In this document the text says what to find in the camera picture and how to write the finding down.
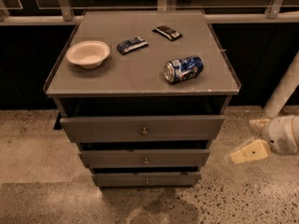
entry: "can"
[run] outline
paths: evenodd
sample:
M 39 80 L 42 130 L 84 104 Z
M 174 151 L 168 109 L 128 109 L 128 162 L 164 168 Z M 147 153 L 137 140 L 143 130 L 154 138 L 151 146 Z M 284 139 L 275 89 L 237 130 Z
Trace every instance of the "can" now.
M 170 83 L 197 77 L 204 70 L 204 62 L 199 56 L 175 59 L 164 67 L 164 76 Z

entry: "bowl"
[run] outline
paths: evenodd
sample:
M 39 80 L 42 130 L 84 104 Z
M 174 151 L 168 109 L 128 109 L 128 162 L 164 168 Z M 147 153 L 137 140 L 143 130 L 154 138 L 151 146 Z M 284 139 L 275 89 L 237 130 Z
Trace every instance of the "bowl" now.
M 83 68 L 94 68 L 99 66 L 109 53 L 109 46 L 102 41 L 83 41 L 67 51 L 66 59 Z

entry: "white pole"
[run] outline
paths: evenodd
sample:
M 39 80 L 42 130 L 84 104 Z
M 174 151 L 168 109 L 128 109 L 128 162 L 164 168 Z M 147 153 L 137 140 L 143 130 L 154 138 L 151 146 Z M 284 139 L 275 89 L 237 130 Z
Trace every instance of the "white pole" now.
M 269 118 L 276 117 L 282 107 L 287 103 L 292 93 L 299 84 L 299 51 L 295 55 L 287 72 L 283 75 L 278 86 L 272 93 L 267 104 L 263 108 L 263 112 Z

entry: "drawer handle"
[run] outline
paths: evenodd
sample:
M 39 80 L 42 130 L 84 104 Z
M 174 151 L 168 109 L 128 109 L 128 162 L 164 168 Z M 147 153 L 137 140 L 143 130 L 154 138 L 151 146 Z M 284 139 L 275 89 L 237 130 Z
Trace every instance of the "drawer handle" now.
M 143 127 L 143 128 L 142 128 L 141 134 L 142 134 L 143 136 L 147 136 L 147 135 L 149 134 L 149 132 L 147 131 L 147 128 L 146 128 L 146 127 Z
M 144 161 L 143 161 L 143 163 L 144 163 L 144 164 L 149 164 L 150 162 L 148 161 L 147 158 L 145 158 Z

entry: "can lid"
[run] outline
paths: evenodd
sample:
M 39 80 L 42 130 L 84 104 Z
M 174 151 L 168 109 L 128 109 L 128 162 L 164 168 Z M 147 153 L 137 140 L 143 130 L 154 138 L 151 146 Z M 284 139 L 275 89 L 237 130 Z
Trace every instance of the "can lid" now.
M 164 67 L 164 76 L 169 82 L 175 80 L 174 69 L 169 65 L 169 63 Z

